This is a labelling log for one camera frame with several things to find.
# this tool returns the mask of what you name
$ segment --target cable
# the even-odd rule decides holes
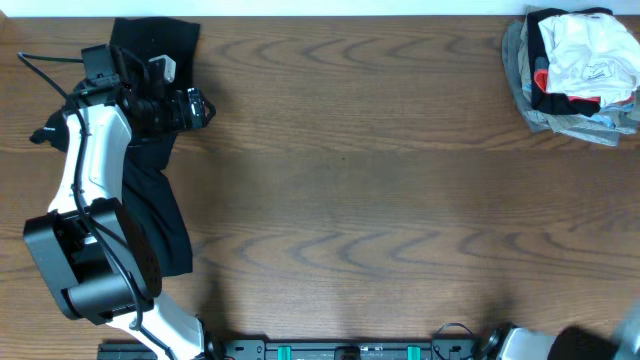
[[[473,331],[469,330],[468,327],[464,326],[461,323],[448,323],[448,324],[444,324],[442,325],[442,327],[440,327],[440,329],[438,329],[438,331],[436,331],[435,334],[433,334],[433,337],[435,338],[436,336],[438,336],[438,334],[440,334],[441,332],[443,332],[444,330],[450,328],[450,327],[461,327],[465,330],[467,330],[467,332],[469,333],[469,335],[471,335],[471,337],[474,337],[475,335],[473,334]],[[440,360],[449,360],[444,358],[441,354],[440,354],[440,349],[438,346],[433,348],[433,352],[436,353],[436,355],[438,355],[438,357],[440,358]],[[471,360],[473,359],[473,354],[475,353],[475,345],[471,348],[471,355],[466,356],[466,357],[461,357],[460,360]]]
[[[204,102],[205,106],[209,108],[209,114],[207,114],[206,120],[205,120],[208,125],[211,119],[213,119],[213,117],[216,116],[216,107],[213,106],[213,104],[209,100],[207,100],[207,98],[204,97],[202,93],[200,93],[200,97],[202,98],[202,102]]]
[[[22,56],[24,56],[27,59],[34,59],[34,60],[53,61],[53,62],[69,62],[69,63],[78,63],[78,64],[84,63],[84,60],[82,60],[82,59],[56,58],[56,57],[51,57],[51,56],[31,55],[31,54],[26,54],[26,53],[23,53],[23,52],[19,52],[18,53],[18,57],[20,57],[20,54],[22,54]]]
[[[140,67],[142,67],[142,72],[143,72],[143,76],[144,76],[144,83],[146,85],[149,85],[149,70],[147,69],[147,65],[140,60],[140,58],[138,58],[134,53],[132,53],[131,51],[125,49],[125,48],[120,48],[120,51],[122,51],[123,53],[127,54],[130,58],[132,58],[135,62],[137,62],[138,64],[140,64]]]
[[[82,163],[84,159],[84,152],[87,145],[86,139],[88,136],[87,126],[84,123],[84,118],[80,114],[80,109],[78,108],[78,105],[75,103],[75,101],[73,101],[73,99],[71,99],[71,97],[64,90],[62,90],[62,88],[58,84],[56,84],[53,80],[51,80],[51,78],[49,78],[47,74],[42,72],[42,70],[38,69],[35,65],[31,64],[31,62],[27,60],[27,58],[36,59],[36,60],[45,60],[45,61],[61,60],[62,62],[75,62],[75,63],[82,62],[82,60],[78,61],[77,59],[52,58],[52,57],[46,57],[46,56],[25,54],[23,52],[18,53],[18,58],[29,69],[33,70],[33,72],[38,74],[41,78],[44,79],[44,81],[46,81],[60,95],[62,95],[66,103],[71,106],[73,112],[78,117],[78,122],[80,123],[80,149],[78,150],[78,158],[76,159],[76,166],[73,174],[73,184],[71,185],[71,190],[73,192],[73,200],[76,204],[76,208],[78,209],[78,214],[80,216],[80,219],[82,220],[84,225],[87,227],[87,229],[89,229],[89,232],[91,233],[91,235],[93,235],[93,237],[96,239],[98,244],[100,244],[107,258],[111,260],[111,263],[114,264],[114,266],[116,267],[116,269],[118,270],[122,278],[124,279],[124,282],[127,285],[129,292],[131,293],[131,297],[133,298],[133,303],[136,309],[136,318],[134,322],[132,322],[129,325],[129,328],[134,331],[139,331],[142,328],[142,306],[141,306],[140,294],[138,293],[137,289],[133,286],[133,281],[131,280],[131,274],[125,270],[124,266],[122,265],[122,262],[120,262],[120,259],[118,259],[116,254],[113,252],[113,249],[111,249],[111,247],[104,240],[102,235],[100,235],[100,232],[98,232],[98,230],[95,228],[95,226],[93,225],[93,223],[89,218],[89,215],[87,215],[87,213],[84,211],[84,207],[80,202],[80,193],[82,192],[82,186],[81,186]]]
[[[162,349],[162,351],[164,351],[164,354],[167,355],[169,360],[175,360],[175,356],[173,356],[173,352],[171,351],[171,348],[165,345],[162,341],[158,340],[158,338],[153,336],[153,334],[151,334],[149,330],[145,329],[144,327],[141,327],[140,333],[142,333],[144,337],[146,337],[149,341],[151,341],[153,345]]]

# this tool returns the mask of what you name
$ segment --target white robot part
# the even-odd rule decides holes
[[[498,360],[547,360],[555,336],[524,328],[512,329],[502,345]]]
[[[142,327],[171,351],[175,360],[191,360],[204,352],[202,323],[182,310],[166,293],[154,299],[153,309],[144,313]],[[126,331],[151,349],[158,360],[170,360],[165,350],[140,331],[129,329],[136,313],[116,316],[109,326]]]
[[[81,174],[81,201],[91,205],[93,200],[118,198],[122,202],[122,166],[127,146],[131,142],[131,127],[117,105],[95,105],[80,109],[89,136]],[[67,118],[69,148],[64,165],[62,183],[49,212],[66,213],[76,210],[73,184],[78,151],[80,150],[80,122],[73,114]]]
[[[164,60],[164,70],[162,71],[162,79],[165,84],[171,84],[176,78],[176,62],[167,55],[160,55],[149,59],[149,62]]]

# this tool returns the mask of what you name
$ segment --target pile of clothes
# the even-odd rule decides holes
[[[609,146],[638,132],[640,44],[611,10],[530,8],[509,25],[502,62],[533,132]]]

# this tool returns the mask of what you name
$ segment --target green clip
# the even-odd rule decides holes
[[[407,360],[420,360],[420,347],[409,346],[407,347]]]
[[[291,360],[291,347],[290,346],[280,346],[278,348],[278,360]]]

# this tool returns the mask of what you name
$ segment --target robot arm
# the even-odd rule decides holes
[[[48,214],[27,221],[28,248],[68,318],[120,328],[158,359],[211,358],[202,323],[161,292],[153,249],[121,203],[124,156],[132,140],[153,141],[204,127],[215,114],[213,105],[198,89],[167,94],[175,76],[175,63],[167,56],[145,65],[107,45],[84,49],[82,55],[87,86],[74,94],[78,111],[66,117],[69,147],[62,182]],[[105,256],[81,211],[113,257]]]

